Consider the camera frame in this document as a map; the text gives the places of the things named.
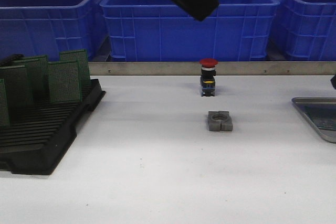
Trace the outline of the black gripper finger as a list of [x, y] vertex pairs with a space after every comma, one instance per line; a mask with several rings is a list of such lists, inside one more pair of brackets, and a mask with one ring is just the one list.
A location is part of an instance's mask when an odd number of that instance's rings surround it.
[[330, 79], [331, 85], [333, 86], [334, 89], [336, 89], [336, 75], [334, 75], [331, 79]]

